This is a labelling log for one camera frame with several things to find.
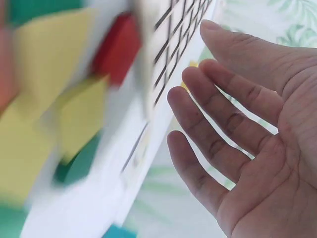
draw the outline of leaf pattern wallpaper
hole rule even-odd
[[[215,21],[225,29],[252,34],[273,43],[317,48],[317,0],[220,0]],[[200,61],[212,58],[205,48]],[[275,127],[248,112],[234,98],[225,96],[251,119],[277,133]],[[210,122],[230,145],[243,151],[225,137],[212,120]],[[170,130],[181,130],[175,119]],[[194,145],[193,148],[204,168],[232,189],[235,184],[210,167]],[[125,227],[135,231],[138,238],[226,237],[216,220],[195,200],[178,176],[166,141],[149,170]]]

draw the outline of red foam block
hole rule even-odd
[[[122,85],[141,48],[136,19],[131,13],[120,15],[101,43],[92,64],[92,73],[110,76],[110,85]]]
[[[18,93],[11,43],[10,31],[0,29],[0,115]]]

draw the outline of teal foam block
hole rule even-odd
[[[101,132],[96,134],[68,165],[59,164],[55,180],[64,185],[71,185],[86,177],[94,161],[100,139]]]
[[[83,7],[83,0],[8,0],[7,21],[20,26],[33,18]]]
[[[112,225],[103,238],[136,238],[137,235],[123,228]]]
[[[0,204],[0,237],[19,238],[27,213],[22,209]]]

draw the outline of grid pattern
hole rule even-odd
[[[159,0],[153,38],[154,105],[156,105],[212,0]]]

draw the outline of yellow object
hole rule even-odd
[[[0,197],[23,204],[54,145],[22,119],[13,102],[0,118]]]
[[[34,122],[71,80],[88,40],[93,11],[39,17],[15,30],[20,110]]]
[[[194,61],[191,61],[191,62],[190,62],[190,66],[191,66],[191,67],[198,67],[198,66],[199,66],[199,63],[194,62]]]
[[[105,91],[105,80],[90,79],[58,98],[56,110],[65,163],[102,128]]]
[[[190,67],[198,67],[199,64],[194,62],[194,61],[191,61],[190,62]],[[182,82],[182,85],[181,85],[183,88],[185,88],[187,91],[189,91],[189,89],[187,88],[186,84],[184,82]]]

